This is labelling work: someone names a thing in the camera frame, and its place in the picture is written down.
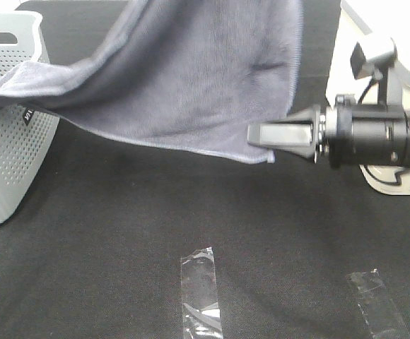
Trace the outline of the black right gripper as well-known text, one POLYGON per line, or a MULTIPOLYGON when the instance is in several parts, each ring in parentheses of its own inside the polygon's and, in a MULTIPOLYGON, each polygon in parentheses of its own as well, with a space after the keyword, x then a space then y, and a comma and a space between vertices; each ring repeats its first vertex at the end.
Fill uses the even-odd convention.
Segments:
POLYGON ((399 105, 359 105, 349 96, 331 108, 313 105, 286 118, 287 124, 248 126, 247 142, 284 150, 310 162, 325 156, 342 165, 400 166, 406 158, 407 117, 399 105))

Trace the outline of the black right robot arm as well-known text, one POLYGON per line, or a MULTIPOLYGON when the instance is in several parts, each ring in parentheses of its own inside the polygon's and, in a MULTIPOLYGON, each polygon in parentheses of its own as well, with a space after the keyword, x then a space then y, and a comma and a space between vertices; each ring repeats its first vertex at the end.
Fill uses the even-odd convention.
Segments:
POLYGON ((410 168, 410 110, 401 105, 358 104, 337 95, 333 107, 314 105, 278 122, 251 124, 247 142, 333 168, 381 165, 410 168))

